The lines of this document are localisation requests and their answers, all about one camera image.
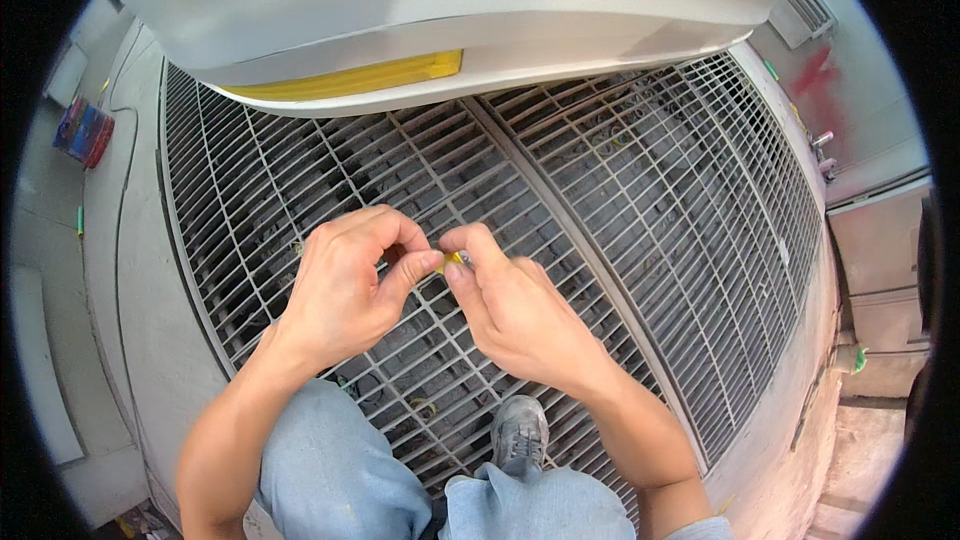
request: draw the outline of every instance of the right hand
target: right hand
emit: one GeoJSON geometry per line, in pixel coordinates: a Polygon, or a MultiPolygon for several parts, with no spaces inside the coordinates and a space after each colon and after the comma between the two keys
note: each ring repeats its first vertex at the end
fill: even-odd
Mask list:
{"type": "Polygon", "coordinates": [[[445,253],[466,250],[473,270],[448,263],[443,275],[480,351],[511,376],[580,398],[616,366],[546,271],[526,257],[507,258],[483,223],[450,230],[445,253]]]}

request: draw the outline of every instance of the shoe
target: shoe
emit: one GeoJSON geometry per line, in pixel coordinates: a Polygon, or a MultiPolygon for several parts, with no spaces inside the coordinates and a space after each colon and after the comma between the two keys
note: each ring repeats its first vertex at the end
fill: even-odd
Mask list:
{"type": "Polygon", "coordinates": [[[544,469],[550,432],[544,407],[537,399],[522,394],[510,396],[500,404],[489,437],[493,444],[493,464],[500,470],[507,471],[508,464],[516,460],[544,469]]]}

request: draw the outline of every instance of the wire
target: wire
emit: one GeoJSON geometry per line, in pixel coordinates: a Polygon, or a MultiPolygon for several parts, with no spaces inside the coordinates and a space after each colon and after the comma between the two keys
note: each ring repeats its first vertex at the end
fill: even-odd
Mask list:
{"type": "MultiPolygon", "coordinates": [[[[116,324],[117,324],[117,338],[120,343],[120,358],[123,363],[124,375],[126,376],[126,391],[129,394],[130,407],[133,411],[133,432],[136,436],[136,445],[140,450],[140,455],[143,459],[143,474],[144,481],[147,484],[147,492],[150,496],[153,496],[150,485],[150,464],[147,462],[147,450],[146,450],[146,440],[144,439],[143,434],[143,421],[140,419],[140,409],[137,404],[137,397],[134,395],[134,381],[130,373],[130,365],[127,360],[127,343],[124,339],[123,334],[123,321],[120,316],[120,226],[123,222],[123,207],[124,200],[127,197],[127,187],[130,186],[130,174],[134,168],[134,155],[137,154],[137,139],[138,132],[140,128],[140,113],[137,110],[137,107],[130,105],[122,107],[114,107],[114,92],[116,92],[117,85],[120,82],[120,77],[124,74],[124,67],[127,65],[127,60],[130,58],[130,55],[134,52],[134,47],[137,45],[138,40],[140,39],[140,33],[143,31],[143,21],[139,22],[139,26],[136,30],[136,35],[133,37],[133,42],[130,43],[129,48],[126,50],[123,61],[120,62],[120,67],[117,69],[117,74],[113,78],[113,85],[110,87],[110,95],[106,100],[106,110],[110,113],[121,113],[128,111],[133,114],[133,140],[130,142],[129,148],[129,157],[126,160],[126,172],[124,173],[123,186],[120,189],[120,204],[117,207],[117,222],[116,230],[113,235],[113,300],[114,300],[114,309],[116,312],[116,324]]],[[[150,48],[150,44],[153,41],[147,44],[143,50],[137,54],[136,58],[130,63],[130,66],[134,66],[134,63],[137,63],[138,59],[146,53],[147,49],[150,48]]],[[[167,494],[166,489],[162,484],[155,484],[165,495],[166,500],[175,505],[176,500],[167,494]]]]}

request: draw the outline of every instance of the light blue jeans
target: light blue jeans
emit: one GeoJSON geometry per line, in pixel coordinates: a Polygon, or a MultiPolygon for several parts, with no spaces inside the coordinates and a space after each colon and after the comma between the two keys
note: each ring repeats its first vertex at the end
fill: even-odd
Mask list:
{"type": "MultiPolygon", "coordinates": [[[[475,477],[450,478],[439,538],[635,538],[620,498],[593,477],[569,467],[517,473],[484,463],[475,477]]],[[[286,540],[417,539],[431,519],[430,497],[387,438],[346,392],[321,379],[280,414],[263,450],[256,499],[286,540]]],[[[713,518],[671,539],[733,538],[729,530],[726,519],[713,518]]]]}

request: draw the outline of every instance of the vent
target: vent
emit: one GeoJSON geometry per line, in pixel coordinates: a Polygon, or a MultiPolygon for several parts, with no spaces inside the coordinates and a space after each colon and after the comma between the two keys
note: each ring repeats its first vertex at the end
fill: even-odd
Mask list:
{"type": "Polygon", "coordinates": [[[770,11],[770,24],[791,51],[823,35],[834,21],[823,0],[779,0],[770,11]]]}
{"type": "MultiPolygon", "coordinates": [[[[263,114],[169,66],[167,159],[182,254],[228,371],[246,362],[283,312],[309,231],[386,203],[431,242],[485,222],[508,255],[528,255],[618,364],[662,393],[637,342],[577,247],[517,168],[458,101],[388,114],[291,119],[263,114]]],[[[593,475],[637,517],[633,490],[606,456],[590,415],[561,392],[500,371],[474,346],[436,274],[366,354],[324,372],[352,396],[435,497],[492,456],[490,424],[515,393],[536,397],[551,430],[547,460],[593,475]]]]}
{"type": "Polygon", "coordinates": [[[726,53],[483,101],[619,278],[713,464],[793,333],[819,230],[773,115],[726,53]]]}
{"type": "MultiPolygon", "coordinates": [[[[613,358],[674,410],[709,468],[743,427],[802,311],[820,218],[783,132],[724,53],[683,66],[382,114],[254,111],[169,65],[163,167],[187,291],[227,374],[286,306],[322,222],[386,203],[431,242],[485,222],[527,255],[613,358]]],[[[439,497],[492,455],[515,393],[546,408],[549,466],[623,499],[590,415],[475,346],[436,275],[373,349],[322,376],[439,497]]]]}

